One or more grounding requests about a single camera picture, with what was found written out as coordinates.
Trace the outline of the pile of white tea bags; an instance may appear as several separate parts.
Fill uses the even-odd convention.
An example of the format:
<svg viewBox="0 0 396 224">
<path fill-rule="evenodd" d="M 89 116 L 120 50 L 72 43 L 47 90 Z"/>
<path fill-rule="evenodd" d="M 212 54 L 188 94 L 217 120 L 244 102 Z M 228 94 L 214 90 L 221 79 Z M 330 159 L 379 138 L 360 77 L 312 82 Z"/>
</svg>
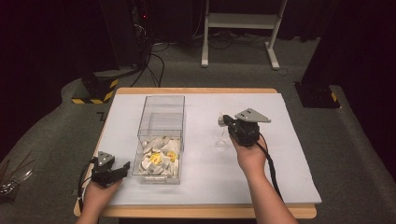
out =
<svg viewBox="0 0 396 224">
<path fill-rule="evenodd" d="M 179 137 L 155 136 L 143 143 L 138 166 L 140 175 L 178 175 L 181 152 Z"/>
</svg>

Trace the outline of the black yellow striped stand base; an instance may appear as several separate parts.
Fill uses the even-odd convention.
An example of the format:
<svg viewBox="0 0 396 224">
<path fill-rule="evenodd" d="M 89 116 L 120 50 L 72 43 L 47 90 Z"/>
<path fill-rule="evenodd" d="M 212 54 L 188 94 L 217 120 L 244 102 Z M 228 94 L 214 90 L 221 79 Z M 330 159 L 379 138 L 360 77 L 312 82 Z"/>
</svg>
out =
<svg viewBox="0 0 396 224">
<path fill-rule="evenodd" d="M 81 81 L 72 95 L 74 104 L 106 104 L 113 96 L 119 79 L 118 70 L 83 73 Z"/>
</svg>

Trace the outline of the clear glass cup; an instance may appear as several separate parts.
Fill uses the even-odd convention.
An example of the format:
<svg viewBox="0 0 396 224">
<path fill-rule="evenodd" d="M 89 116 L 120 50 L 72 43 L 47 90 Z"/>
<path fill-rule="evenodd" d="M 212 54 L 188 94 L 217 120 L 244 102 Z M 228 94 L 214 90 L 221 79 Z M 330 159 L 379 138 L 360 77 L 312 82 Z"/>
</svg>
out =
<svg viewBox="0 0 396 224">
<path fill-rule="evenodd" d="M 214 149 L 217 151 L 226 151 L 229 146 L 229 134 L 226 127 L 218 127 L 214 131 Z"/>
</svg>

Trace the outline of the person's left hand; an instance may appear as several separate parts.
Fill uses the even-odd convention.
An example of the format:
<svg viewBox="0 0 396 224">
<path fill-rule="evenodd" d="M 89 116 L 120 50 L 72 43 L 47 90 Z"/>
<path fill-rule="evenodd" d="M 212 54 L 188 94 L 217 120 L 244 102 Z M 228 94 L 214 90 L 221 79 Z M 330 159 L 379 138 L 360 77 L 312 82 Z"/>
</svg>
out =
<svg viewBox="0 0 396 224">
<path fill-rule="evenodd" d="M 95 182 L 90 182 L 86 188 L 84 195 L 84 205 L 81 215 L 100 216 L 112 199 L 115 192 L 120 187 L 122 181 L 119 180 L 107 188 L 103 188 Z"/>
</svg>

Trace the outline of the white table mat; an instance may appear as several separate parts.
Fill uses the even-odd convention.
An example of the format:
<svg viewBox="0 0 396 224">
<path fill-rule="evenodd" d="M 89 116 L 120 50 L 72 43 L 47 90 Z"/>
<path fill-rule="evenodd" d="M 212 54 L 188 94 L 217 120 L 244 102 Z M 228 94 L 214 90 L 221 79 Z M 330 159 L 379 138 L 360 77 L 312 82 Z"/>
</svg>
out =
<svg viewBox="0 0 396 224">
<path fill-rule="evenodd" d="M 221 132 L 218 116 L 233 116 L 253 108 L 271 121 L 260 125 L 276 168 L 285 203 L 320 203 L 301 144 L 279 93 L 187 93 L 186 131 L 178 185 L 144 185 L 128 175 L 112 205 L 238 204 L 249 203 L 246 178 L 229 140 L 215 147 Z"/>
</svg>

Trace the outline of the white metal stand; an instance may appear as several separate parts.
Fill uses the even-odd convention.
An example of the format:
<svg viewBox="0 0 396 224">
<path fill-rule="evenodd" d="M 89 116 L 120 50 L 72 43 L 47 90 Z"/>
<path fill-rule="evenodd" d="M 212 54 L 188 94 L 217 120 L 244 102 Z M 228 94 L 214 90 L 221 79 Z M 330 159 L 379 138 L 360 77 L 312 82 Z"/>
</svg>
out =
<svg viewBox="0 0 396 224">
<path fill-rule="evenodd" d="M 210 11 L 210 0 L 205 0 L 205 25 L 204 40 L 202 47 L 201 66 L 209 65 L 209 29 L 210 28 L 235 28 L 271 30 L 270 40 L 264 43 L 270 63 L 274 70 L 279 70 L 280 65 L 274 51 L 277 34 L 283 19 L 288 0 L 281 0 L 279 10 L 274 15 L 262 14 L 235 14 L 235 13 L 212 13 Z"/>
</svg>

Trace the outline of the wooden table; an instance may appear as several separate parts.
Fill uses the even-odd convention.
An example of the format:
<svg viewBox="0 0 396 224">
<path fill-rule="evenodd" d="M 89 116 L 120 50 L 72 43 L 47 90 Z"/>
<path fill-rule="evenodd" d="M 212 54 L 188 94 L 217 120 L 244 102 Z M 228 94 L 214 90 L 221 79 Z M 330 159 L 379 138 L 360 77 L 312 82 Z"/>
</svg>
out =
<svg viewBox="0 0 396 224">
<path fill-rule="evenodd" d="M 242 88 L 120 88 L 116 91 L 96 149 L 115 155 L 117 166 L 135 157 L 137 130 L 147 96 L 187 93 L 278 93 L 274 89 Z M 297 218 L 313 218 L 318 203 L 287 203 Z M 106 217 L 252 218 L 251 202 L 243 204 L 112 205 Z"/>
</svg>

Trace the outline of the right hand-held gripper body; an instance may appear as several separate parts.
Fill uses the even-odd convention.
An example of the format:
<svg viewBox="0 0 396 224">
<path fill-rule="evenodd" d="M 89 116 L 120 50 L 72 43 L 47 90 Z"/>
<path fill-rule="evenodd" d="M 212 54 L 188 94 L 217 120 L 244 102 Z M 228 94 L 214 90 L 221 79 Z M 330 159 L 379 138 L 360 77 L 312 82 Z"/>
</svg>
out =
<svg viewBox="0 0 396 224">
<path fill-rule="evenodd" d="M 233 130 L 229 134 L 243 147 L 251 147 L 260 139 L 259 122 L 271 122 L 269 118 L 252 108 L 237 113 L 233 119 Z"/>
</svg>

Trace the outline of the person's right hand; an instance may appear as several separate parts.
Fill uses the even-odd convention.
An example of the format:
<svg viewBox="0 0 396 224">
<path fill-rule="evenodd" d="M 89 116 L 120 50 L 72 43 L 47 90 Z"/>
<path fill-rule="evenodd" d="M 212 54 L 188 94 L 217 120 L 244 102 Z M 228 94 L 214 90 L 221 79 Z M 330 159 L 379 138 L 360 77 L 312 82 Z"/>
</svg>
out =
<svg viewBox="0 0 396 224">
<path fill-rule="evenodd" d="M 231 138 L 231 141 L 236 150 L 238 164 L 247 180 L 265 177 L 266 157 L 262 150 L 257 145 L 242 147 L 233 138 Z"/>
</svg>

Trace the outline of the clear acrylic drawer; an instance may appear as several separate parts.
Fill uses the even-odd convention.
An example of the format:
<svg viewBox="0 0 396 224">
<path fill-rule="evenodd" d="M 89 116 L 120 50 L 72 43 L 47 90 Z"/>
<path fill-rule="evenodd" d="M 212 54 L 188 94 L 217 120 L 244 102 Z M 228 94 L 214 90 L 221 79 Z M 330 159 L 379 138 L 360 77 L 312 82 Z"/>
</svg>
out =
<svg viewBox="0 0 396 224">
<path fill-rule="evenodd" d="M 142 184 L 178 185 L 180 183 L 181 160 L 182 160 L 183 151 L 184 151 L 184 142 L 183 142 L 183 150 L 180 152 L 178 175 L 140 175 L 138 173 L 138 166 L 143 156 L 143 144 L 141 144 L 138 139 L 137 151 L 134 158 L 133 176 L 137 176 Z"/>
</svg>

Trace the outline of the black equipment tower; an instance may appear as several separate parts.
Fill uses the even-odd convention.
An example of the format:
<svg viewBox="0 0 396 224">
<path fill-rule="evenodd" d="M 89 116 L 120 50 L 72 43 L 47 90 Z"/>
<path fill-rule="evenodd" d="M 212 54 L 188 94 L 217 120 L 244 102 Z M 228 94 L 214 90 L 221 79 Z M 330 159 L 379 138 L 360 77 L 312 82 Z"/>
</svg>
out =
<svg viewBox="0 0 396 224">
<path fill-rule="evenodd" d="M 152 44 L 152 26 L 149 17 L 148 0 L 128 0 L 130 15 L 134 26 L 134 40 L 137 45 L 137 66 L 142 67 L 149 55 Z"/>
</svg>

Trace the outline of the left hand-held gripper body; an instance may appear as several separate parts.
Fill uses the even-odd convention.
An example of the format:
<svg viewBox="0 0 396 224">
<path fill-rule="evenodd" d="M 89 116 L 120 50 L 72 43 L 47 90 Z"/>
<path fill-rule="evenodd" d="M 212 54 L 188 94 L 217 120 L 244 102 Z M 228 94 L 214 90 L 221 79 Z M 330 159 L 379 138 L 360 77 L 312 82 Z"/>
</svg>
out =
<svg viewBox="0 0 396 224">
<path fill-rule="evenodd" d="M 113 183 L 112 166 L 115 156 L 103 151 L 99 151 L 94 159 L 92 168 L 92 181 L 106 188 Z"/>
</svg>

